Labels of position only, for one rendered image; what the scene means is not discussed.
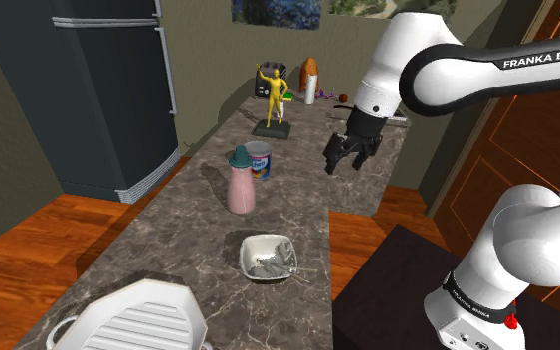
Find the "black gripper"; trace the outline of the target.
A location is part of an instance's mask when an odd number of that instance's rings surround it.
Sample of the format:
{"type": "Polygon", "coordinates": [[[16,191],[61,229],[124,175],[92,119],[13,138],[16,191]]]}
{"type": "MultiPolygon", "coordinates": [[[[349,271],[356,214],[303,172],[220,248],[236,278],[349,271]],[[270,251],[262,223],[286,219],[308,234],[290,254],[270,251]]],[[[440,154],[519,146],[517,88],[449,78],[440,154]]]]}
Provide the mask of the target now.
{"type": "Polygon", "coordinates": [[[346,132],[344,135],[333,133],[322,152],[326,159],[324,170],[328,175],[333,174],[337,163],[350,151],[359,151],[352,163],[352,167],[359,170],[369,157],[376,154],[382,142],[381,132],[388,118],[370,115],[356,106],[349,109],[346,132]]]}

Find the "blue and white can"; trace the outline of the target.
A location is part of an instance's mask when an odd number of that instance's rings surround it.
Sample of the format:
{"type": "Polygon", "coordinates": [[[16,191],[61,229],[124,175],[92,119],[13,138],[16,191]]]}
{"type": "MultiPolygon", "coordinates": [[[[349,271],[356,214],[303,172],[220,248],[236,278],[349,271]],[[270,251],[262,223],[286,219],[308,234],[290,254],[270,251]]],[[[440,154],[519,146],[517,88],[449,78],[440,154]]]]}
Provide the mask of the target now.
{"type": "Polygon", "coordinates": [[[250,141],[245,144],[252,159],[252,175],[255,179],[266,179],[270,175],[272,147],[263,141],[250,141]]]}

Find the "yellow human figure on base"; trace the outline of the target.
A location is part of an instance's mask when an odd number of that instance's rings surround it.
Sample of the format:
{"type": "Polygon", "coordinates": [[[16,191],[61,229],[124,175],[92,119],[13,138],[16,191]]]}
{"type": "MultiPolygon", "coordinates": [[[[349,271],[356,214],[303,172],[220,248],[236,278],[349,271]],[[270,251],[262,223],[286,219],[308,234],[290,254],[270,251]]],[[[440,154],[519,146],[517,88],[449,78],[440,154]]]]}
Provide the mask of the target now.
{"type": "Polygon", "coordinates": [[[257,65],[259,78],[258,83],[265,82],[267,87],[263,87],[264,96],[268,99],[267,119],[258,122],[253,130],[253,135],[269,137],[275,139],[288,139],[290,124],[283,121],[284,101],[282,96],[287,92],[287,83],[281,74],[282,65],[269,66],[265,64],[262,68],[257,65]]]}

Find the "pink bottle with teal cap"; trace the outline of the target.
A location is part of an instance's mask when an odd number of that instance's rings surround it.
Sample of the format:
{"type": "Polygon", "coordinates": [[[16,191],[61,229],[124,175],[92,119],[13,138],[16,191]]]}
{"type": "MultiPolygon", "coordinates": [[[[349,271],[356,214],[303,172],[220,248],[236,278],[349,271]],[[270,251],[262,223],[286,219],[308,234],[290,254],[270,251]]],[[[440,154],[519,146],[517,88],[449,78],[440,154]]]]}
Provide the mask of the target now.
{"type": "Polygon", "coordinates": [[[252,177],[252,159],[244,145],[238,145],[232,157],[231,177],[228,186],[229,210],[238,215],[251,213],[256,206],[256,191],[252,177]]]}

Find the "white square bowl with leaves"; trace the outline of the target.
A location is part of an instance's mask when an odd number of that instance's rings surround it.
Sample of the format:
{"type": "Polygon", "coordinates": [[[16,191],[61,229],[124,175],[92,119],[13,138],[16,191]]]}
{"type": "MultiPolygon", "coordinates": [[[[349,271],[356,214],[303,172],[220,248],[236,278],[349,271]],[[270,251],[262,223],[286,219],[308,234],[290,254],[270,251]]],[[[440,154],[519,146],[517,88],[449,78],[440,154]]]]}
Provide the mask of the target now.
{"type": "Polygon", "coordinates": [[[253,281],[278,281],[300,271],[315,272],[315,269],[298,265],[296,250],[290,238],[283,235],[260,234],[243,239],[239,256],[243,275],[253,281]]]}

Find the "dark robot stand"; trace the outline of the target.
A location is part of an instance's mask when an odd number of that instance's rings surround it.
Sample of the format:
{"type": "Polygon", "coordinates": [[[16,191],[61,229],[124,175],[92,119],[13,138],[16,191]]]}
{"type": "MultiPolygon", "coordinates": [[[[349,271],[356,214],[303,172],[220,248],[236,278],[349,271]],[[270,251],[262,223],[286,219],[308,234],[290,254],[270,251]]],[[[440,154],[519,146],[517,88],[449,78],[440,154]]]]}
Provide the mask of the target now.
{"type": "MultiPolygon", "coordinates": [[[[332,302],[333,350],[449,350],[424,311],[425,296],[461,259],[398,225],[332,302]]],[[[560,311],[516,299],[527,350],[560,350],[560,311]]]]}

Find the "brown wooden door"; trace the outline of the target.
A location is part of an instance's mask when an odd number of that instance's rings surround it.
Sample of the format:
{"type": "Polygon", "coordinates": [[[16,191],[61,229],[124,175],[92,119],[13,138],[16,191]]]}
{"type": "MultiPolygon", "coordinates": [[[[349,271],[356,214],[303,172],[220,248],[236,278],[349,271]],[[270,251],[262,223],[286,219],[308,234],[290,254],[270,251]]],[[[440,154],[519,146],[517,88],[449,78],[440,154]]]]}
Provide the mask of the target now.
{"type": "Polygon", "coordinates": [[[500,195],[519,184],[560,191],[560,91],[495,102],[434,214],[448,249],[464,256],[500,195]]]}

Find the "dark grey refrigerator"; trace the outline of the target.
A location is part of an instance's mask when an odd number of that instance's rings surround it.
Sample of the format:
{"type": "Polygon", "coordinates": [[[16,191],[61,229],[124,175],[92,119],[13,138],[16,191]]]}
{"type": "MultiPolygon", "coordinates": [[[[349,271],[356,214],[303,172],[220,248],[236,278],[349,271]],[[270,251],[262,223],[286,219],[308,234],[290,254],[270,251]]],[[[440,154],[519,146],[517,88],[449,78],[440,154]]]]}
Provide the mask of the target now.
{"type": "Polygon", "coordinates": [[[180,158],[160,0],[0,0],[0,67],[65,193],[133,204],[180,158]]]}

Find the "white ribbed octagonal dish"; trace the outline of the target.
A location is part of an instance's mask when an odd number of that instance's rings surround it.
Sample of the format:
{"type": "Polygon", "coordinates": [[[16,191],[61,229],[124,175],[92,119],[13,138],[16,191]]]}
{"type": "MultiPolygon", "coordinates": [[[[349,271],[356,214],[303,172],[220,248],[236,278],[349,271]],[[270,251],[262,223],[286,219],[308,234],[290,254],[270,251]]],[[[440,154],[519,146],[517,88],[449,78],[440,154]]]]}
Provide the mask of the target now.
{"type": "Polygon", "coordinates": [[[191,289],[145,278],[59,322],[46,350],[214,350],[191,289]]]}

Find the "green landscape wall picture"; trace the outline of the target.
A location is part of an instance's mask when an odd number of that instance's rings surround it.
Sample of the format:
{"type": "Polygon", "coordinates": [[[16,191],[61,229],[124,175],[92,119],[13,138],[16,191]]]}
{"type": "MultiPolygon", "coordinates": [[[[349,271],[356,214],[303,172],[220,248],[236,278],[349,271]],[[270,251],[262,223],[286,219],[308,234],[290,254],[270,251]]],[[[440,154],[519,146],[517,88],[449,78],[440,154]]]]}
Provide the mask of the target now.
{"type": "Polygon", "coordinates": [[[329,13],[342,16],[391,19],[398,13],[423,12],[441,15],[447,21],[458,0],[329,0],[329,13]]]}

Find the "blue flower wall picture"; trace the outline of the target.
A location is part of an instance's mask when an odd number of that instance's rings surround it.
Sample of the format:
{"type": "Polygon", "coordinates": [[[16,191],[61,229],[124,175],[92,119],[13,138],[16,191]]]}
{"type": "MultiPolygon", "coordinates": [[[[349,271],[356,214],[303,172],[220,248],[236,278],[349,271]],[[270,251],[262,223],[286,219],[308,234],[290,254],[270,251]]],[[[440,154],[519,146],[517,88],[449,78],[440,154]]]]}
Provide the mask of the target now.
{"type": "Polygon", "coordinates": [[[322,0],[232,0],[234,23],[317,30],[320,26],[322,0]]]}

